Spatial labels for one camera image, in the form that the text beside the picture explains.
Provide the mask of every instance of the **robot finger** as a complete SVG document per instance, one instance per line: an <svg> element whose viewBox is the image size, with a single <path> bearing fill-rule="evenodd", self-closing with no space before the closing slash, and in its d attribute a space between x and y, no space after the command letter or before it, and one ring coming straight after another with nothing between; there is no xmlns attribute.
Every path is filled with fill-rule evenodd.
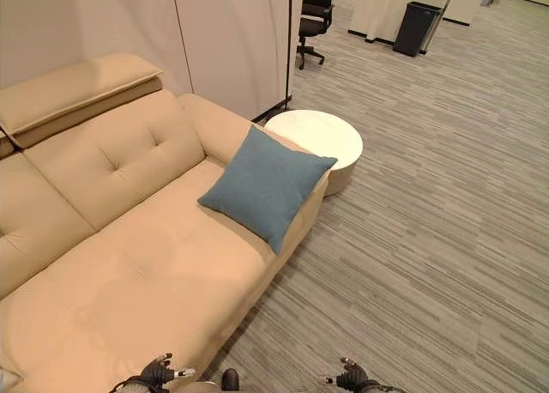
<svg viewBox="0 0 549 393"><path fill-rule="evenodd" d="M171 354L171 353L164 353L164 354L161 354L160 356L158 356L156 358L156 361L162 362L166 359L171 359L172 356L173 356L173 354Z"/></svg>

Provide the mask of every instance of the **trash can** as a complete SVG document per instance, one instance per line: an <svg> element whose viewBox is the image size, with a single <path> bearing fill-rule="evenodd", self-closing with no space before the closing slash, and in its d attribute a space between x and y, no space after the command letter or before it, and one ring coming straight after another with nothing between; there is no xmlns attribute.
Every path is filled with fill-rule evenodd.
<svg viewBox="0 0 549 393"><path fill-rule="evenodd" d="M416 1L408 3L393 50L408 56L417 56L441 12L441 8L429 4Z"/></svg>

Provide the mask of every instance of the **beige leather sofa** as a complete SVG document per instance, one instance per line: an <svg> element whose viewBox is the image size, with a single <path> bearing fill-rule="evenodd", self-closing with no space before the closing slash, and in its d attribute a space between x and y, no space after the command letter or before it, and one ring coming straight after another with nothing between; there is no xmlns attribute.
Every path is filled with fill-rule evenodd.
<svg viewBox="0 0 549 393"><path fill-rule="evenodd" d="M198 205L251 124L174 96L160 72L117 54L0 91L17 147L1 138L0 367L23 377L14 392L107 392L163 352L200 374L316 219L326 175L279 256Z"/></svg>

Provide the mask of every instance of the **office chair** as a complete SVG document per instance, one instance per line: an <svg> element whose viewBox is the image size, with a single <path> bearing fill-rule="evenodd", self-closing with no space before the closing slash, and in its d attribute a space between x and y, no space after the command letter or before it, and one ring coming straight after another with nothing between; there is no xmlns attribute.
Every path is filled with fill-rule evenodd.
<svg viewBox="0 0 549 393"><path fill-rule="evenodd" d="M298 53L301 54L301 64L299 69L305 66L305 54L320 58L319 64L324 64L324 56L315 51L310 45L305 45L307 37L316 37L319 34L325 34L332 24L332 9L334 5L332 0L303 0L301 15L308 15L316 19L301 17L299 23L299 43Z"/></svg>

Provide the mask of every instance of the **throw pillow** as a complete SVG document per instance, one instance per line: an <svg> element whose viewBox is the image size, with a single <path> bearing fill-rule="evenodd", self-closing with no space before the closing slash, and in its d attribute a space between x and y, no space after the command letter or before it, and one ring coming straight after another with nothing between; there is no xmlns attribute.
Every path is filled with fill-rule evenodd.
<svg viewBox="0 0 549 393"><path fill-rule="evenodd" d="M251 126L231 164L198 202L249 228L280 254L293 217L336 161L293 151Z"/></svg>

